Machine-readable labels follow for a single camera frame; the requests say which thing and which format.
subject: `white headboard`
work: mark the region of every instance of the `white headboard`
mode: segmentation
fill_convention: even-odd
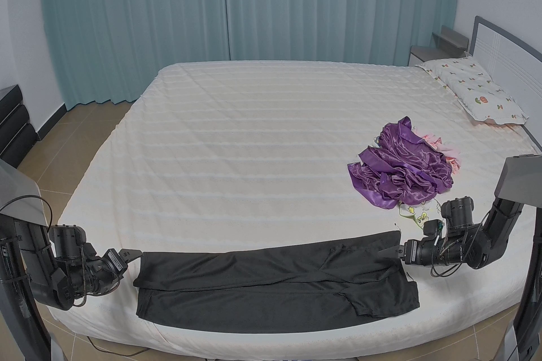
[[[469,52],[529,116],[525,130],[542,150],[542,53],[481,17]]]

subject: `white pillowcase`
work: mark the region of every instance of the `white pillowcase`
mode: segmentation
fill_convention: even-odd
[[[450,89],[474,120],[498,125],[523,125],[528,118],[472,56],[430,60],[417,66],[441,81],[445,89]]]

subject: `purple ruffle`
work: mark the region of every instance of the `purple ruffle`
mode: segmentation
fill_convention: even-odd
[[[348,165],[354,188],[379,208],[391,209],[399,200],[408,205],[431,200],[453,185],[451,165],[411,130],[408,117],[388,123],[380,134],[380,148],[368,147],[363,164]]]

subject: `gray nightstand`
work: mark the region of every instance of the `gray nightstand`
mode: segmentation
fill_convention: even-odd
[[[408,61],[410,67],[428,60],[464,57],[464,52],[469,46],[469,38],[446,26],[442,26],[440,34],[433,33],[432,38],[436,45],[435,48],[419,45],[410,47]]]

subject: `bed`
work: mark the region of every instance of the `bed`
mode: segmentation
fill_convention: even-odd
[[[542,82],[542,56],[491,23],[477,19],[475,26],[471,49],[484,63],[491,60],[490,73],[523,74],[532,65],[530,73]],[[517,88],[507,90],[520,96]],[[542,93],[528,97],[529,123],[541,125],[533,107],[542,107]],[[83,227],[99,254],[110,247],[226,252],[397,228],[403,239],[419,239],[421,230],[397,209],[376,208],[357,193],[346,168],[384,124],[405,115],[461,150],[454,186],[437,198],[470,195],[475,222],[491,206],[505,158],[538,153],[524,128],[470,120],[449,91],[416,67],[176,64],[159,72],[102,145],[59,223]],[[536,127],[527,128],[540,138]],[[51,312],[91,337],[206,358],[329,359],[398,350],[447,336],[517,303],[533,222],[534,209],[525,207],[504,257],[481,270],[465,266],[452,278],[435,279],[427,268],[406,266],[418,283],[420,308],[366,325],[291,334],[155,325],[135,314],[132,282],[139,261],[130,264],[110,296]]]

